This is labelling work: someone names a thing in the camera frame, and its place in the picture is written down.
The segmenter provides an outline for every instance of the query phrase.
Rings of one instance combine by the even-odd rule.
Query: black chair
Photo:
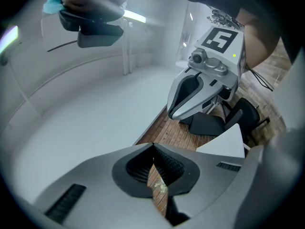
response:
[[[230,113],[225,120],[219,116],[199,112],[184,120],[181,120],[180,123],[189,125],[189,132],[192,134],[211,136],[219,136],[231,128],[234,124],[238,123],[242,132],[244,143],[248,143],[249,140],[247,137],[250,137],[254,144],[257,145],[251,131],[264,122],[269,123],[269,117],[260,121],[258,111],[249,101],[244,98],[238,100],[237,104],[233,108],[231,108],[227,102],[224,102],[223,104],[230,110]]]

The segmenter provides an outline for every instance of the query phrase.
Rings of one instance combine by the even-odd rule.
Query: person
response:
[[[48,0],[43,10],[46,13],[57,13],[68,9],[76,12],[107,11],[109,3],[122,6],[127,0]],[[246,63],[248,67],[255,66],[266,60],[275,50],[280,34],[265,23],[261,18],[248,10],[236,6],[231,0],[189,0],[215,7],[244,26]]]

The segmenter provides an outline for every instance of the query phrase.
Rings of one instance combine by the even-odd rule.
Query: cable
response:
[[[264,88],[267,88],[271,92],[273,92],[273,89],[270,88],[270,86],[265,82],[264,79],[262,79],[262,77],[260,75],[258,75],[254,70],[252,70],[247,64],[245,67],[254,75],[254,77],[257,79],[257,81],[260,83],[260,85],[262,85]]]

